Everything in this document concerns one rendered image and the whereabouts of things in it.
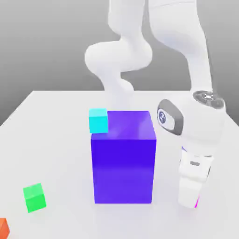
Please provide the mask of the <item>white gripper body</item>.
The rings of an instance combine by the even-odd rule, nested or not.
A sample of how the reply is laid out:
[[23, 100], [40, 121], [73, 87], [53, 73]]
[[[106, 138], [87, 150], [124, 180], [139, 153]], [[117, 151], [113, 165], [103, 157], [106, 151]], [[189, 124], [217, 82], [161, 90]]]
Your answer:
[[193, 181], [187, 177], [180, 177], [178, 202], [180, 205], [193, 209], [195, 208], [202, 183]]

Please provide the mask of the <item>small cyan cube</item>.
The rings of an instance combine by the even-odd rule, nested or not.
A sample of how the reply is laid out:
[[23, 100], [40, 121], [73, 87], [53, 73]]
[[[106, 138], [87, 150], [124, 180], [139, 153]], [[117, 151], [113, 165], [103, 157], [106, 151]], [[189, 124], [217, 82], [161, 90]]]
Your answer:
[[105, 108], [89, 109], [89, 130], [91, 134], [108, 132], [108, 112]]

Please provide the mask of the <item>small green cube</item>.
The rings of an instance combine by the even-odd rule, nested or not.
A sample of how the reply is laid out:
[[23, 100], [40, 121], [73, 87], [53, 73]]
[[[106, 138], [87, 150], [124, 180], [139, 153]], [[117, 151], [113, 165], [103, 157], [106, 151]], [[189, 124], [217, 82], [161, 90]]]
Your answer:
[[23, 188], [28, 213], [46, 207], [46, 200], [41, 183]]

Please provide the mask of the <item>small orange cube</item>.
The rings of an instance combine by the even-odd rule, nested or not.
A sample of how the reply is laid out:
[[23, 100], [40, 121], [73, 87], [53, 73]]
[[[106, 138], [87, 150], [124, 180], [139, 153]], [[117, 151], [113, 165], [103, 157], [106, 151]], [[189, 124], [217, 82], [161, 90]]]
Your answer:
[[0, 239], [7, 239], [10, 234], [6, 218], [0, 218]]

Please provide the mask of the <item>large purple box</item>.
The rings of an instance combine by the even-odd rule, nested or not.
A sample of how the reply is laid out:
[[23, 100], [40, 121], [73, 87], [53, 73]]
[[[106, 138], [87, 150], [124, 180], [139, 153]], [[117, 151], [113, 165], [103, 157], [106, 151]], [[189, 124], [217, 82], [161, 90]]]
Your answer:
[[156, 135], [148, 111], [109, 111], [107, 133], [91, 135], [94, 201], [149, 204]]

